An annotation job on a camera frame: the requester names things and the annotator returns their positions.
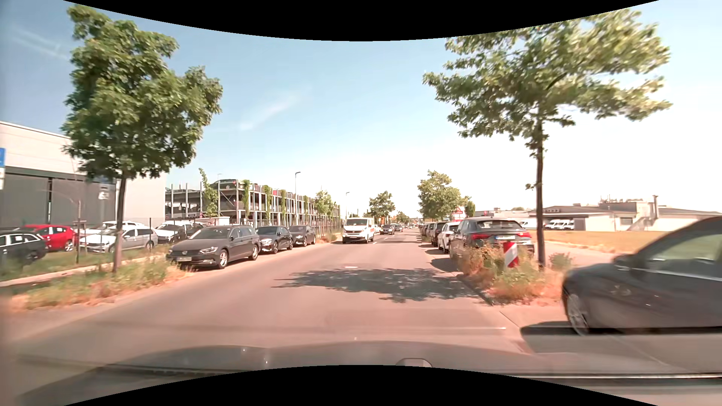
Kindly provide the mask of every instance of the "field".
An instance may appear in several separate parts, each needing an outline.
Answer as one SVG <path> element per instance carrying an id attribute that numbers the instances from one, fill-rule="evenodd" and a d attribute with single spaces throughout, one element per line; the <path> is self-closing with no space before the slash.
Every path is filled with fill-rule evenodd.
<path id="1" fill-rule="evenodd" d="M 536 231 L 530 230 L 536 242 Z M 544 231 L 544 240 L 570 243 L 604 252 L 634 252 L 664 236 L 663 231 Z"/>

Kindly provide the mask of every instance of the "building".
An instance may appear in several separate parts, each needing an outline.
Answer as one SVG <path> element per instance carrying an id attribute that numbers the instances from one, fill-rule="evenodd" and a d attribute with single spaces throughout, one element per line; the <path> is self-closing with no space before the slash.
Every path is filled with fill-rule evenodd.
<path id="1" fill-rule="evenodd" d="M 535 212 L 529 215 L 536 218 Z M 597 205 L 551 206 L 544 208 L 544 222 L 574 220 L 575 230 L 586 231 L 674 231 L 720 212 L 667 207 L 651 199 L 600 199 Z"/>
<path id="2" fill-rule="evenodd" d="M 115 219 L 118 184 L 78 173 L 79 163 L 62 151 L 68 143 L 61 134 L 0 121 L 0 148 L 5 149 L 0 228 L 70 225 L 79 216 L 88 225 Z M 124 220 L 162 223 L 164 188 L 165 175 L 129 181 Z"/>
<path id="3" fill-rule="evenodd" d="M 202 185 L 190 189 L 185 183 L 183 188 L 171 185 L 165 190 L 165 218 L 195 218 L 203 213 L 208 217 L 207 202 L 203 201 Z M 341 225 L 341 207 L 334 205 L 330 217 L 319 215 L 313 198 L 296 196 L 283 189 L 249 182 L 248 209 L 245 207 L 245 185 L 238 179 L 221 179 L 210 184 L 219 192 L 220 215 L 230 217 L 234 224 L 260 225 L 299 225 L 312 226 Z"/>

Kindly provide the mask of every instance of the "white building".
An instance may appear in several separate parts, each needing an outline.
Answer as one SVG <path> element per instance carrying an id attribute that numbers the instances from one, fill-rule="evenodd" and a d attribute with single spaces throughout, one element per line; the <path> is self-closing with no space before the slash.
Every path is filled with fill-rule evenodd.
<path id="1" fill-rule="evenodd" d="M 5 148 L 4 188 L 0 191 L 0 228 L 23 224 L 88 224 L 114 220 L 118 184 L 86 182 L 78 162 L 62 152 L 70 139 L 0 121 L 0 148 Z M 107 199 L 99 199 L 107 189 Z M 128 182 L 125 220 L 159 225 L 164 219 L 165 174 Z"/>

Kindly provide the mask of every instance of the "red and white striped post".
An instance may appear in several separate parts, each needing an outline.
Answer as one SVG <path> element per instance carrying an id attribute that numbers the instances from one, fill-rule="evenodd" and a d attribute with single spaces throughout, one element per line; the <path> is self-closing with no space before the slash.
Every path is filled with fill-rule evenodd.
<path id="1" fill-rule="evenodd" d="M 508 268 L 514 268 L 519 265 L 519 250 L 516 246 L 516 242 L 505 241 L 503 244 L 504 248 L 504 265 Z"/>

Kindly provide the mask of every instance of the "sky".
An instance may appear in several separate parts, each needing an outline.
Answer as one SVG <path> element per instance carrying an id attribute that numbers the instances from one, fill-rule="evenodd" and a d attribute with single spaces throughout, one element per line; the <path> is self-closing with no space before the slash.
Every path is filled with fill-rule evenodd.
<path id="1" fill-rule="evenodd" d="M 0 13 L 0 120 L 59 132 L 71 92 L 71 3 L 7 0 Z M 595 204 L 600 196 L 650 198 L 691 210 L 722 211 L 717 161 L 722 137 L 722 2 L 660 0 L 639 7 L 659 24 L 671 61 L 658 70 L 655 95 L 673 107 L 641 122 L 624 118 L 549 128 L 544 206 Z M 142 30 L 174 37 L 170 67 L 202 65 L 224 88 L 221 106 L 197 144 L 197 156 L 168 174 L 197 188 L 209 179 L 250 179 L 315 195 L 327 190 L 350 212 L 370 197 L 393 195 L 397 210 L 418 215 L 417 185 L 428 170 L 445 173 L 478 210 L 534 207 L 535 161 L 522 141 L 462 139 L 448 123 L 451 107 L 422 83 L 454 59 L 443 39 L 334 42 L 267 38 L 203 30 L 105 12 Z M 368 166 L 362 162 L 372 156 Z"/>

